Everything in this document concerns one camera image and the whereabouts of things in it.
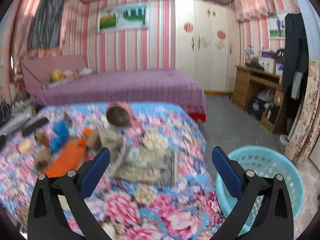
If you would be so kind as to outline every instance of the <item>white wardrobe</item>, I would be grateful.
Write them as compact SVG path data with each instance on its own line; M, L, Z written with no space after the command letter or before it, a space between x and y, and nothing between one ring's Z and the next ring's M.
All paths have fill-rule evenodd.
M199 0L175 0L176 69L203 90L233 92L240 64L236 14Z

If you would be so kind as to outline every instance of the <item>wooden desk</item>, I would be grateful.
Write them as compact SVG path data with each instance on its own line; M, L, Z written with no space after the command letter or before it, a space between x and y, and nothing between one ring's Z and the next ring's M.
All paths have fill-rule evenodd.
M244 68L237 66L235 91L232 103L247 111L250 98L256 97L258 93L266 88L276 90L274 103L280 106L275 124L266 118L266 111L263 113L260 123L270 132L282 132L286 118L286 98L282 93L282 85L279 84L280 77L255 68Z

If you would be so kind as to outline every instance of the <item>blue laundry basket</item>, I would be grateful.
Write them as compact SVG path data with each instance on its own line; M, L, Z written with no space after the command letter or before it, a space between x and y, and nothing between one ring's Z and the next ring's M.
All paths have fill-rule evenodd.
M266 147L245 146L232 151L228 157L239 162L245 171L253 170L260 177L273 178L278 173L282 174L291 200L293 219L297 218L303 206L304 186L298 170L285 156ZM230 196L219 174L216 178L216 193L223 215L227 217L237 199ZM240 235L250 230L262 198L263 196L257 197Z

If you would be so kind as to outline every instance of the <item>orange cloth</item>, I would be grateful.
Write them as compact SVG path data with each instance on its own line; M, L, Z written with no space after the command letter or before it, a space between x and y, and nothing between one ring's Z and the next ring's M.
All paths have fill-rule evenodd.
M92 130L92 129L84 129L83 130L83 135L87 138L92 134L93 131L94 130Z
M47 138L44 138L43 140L43 145L46 147L46 148L49 148L49 140Z
M61 150L59 158L44 172L49 178L64 176L70 170L76 170L86 153L84 138L68 142Z

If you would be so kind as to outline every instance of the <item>floral bedspread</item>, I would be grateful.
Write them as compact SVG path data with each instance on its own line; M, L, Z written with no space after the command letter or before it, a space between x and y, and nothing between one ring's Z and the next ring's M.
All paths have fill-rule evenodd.
M177 105L131 103L140 127L123 131L127 146L167 148L178 151L177 183L174 187L152 186L102 176L92 196L85 199L90 211L112 239L178 240L210 239L224 222L212 179L204 163L205 140L197 124ZM39 116L52 125L63 112L73 120L71 135L82 136L84 128L103 124L106 103L49 106ZM152 141L144 134L153 133ZM17 134L0 152L0 201L24 226L38 173L34 157L41 146L27 155L19 153L22 135ZM87 159L96 153L89 152ZM66 201L61 199L71 229L81 231Z

